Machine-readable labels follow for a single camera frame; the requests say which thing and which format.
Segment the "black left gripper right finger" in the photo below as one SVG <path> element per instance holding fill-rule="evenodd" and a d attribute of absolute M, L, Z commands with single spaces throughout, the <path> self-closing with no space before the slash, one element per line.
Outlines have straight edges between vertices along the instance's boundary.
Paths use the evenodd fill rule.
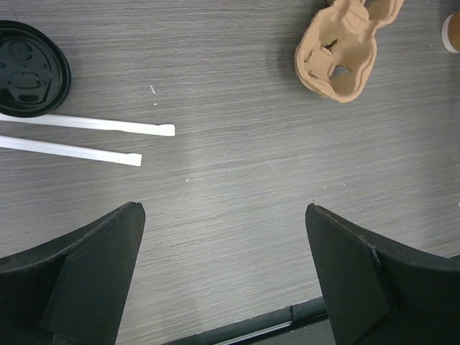
<path fill-rule="evenodd" d="M 458 344 L 459 257 L 440 257 L 310 204 L 305 225 L 337 344 Z"/>

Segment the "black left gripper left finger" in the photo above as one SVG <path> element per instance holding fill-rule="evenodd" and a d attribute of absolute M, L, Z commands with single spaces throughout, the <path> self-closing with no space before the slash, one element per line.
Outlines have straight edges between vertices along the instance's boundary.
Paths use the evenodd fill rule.
<path fill-rule="evenodd" d="M 2 344 L 115 344 L 146 214 L 128 202 L 1 258 Z"/>

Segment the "brown paper coffee cup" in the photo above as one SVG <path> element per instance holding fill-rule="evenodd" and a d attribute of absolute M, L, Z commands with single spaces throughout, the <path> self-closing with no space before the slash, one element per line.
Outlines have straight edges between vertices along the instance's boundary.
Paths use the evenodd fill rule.
<path fill-rule="evenodd" d="M 441 29 L 441 40 L 444 47 L 452 53 L 459 53 L 459 16 L 460 10 L 450 14 L 444 21 Z"/>

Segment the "black plastic cup lid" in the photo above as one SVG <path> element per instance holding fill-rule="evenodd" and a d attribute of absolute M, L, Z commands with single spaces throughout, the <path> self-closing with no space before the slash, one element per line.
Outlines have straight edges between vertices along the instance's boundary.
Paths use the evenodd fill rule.
<path fill-rule="evenodd" d="M 16 21 L 1 21 L 1 113 L 33 118 L 59 108 L 71 86 L 63 51 L 45 34 Z"/>

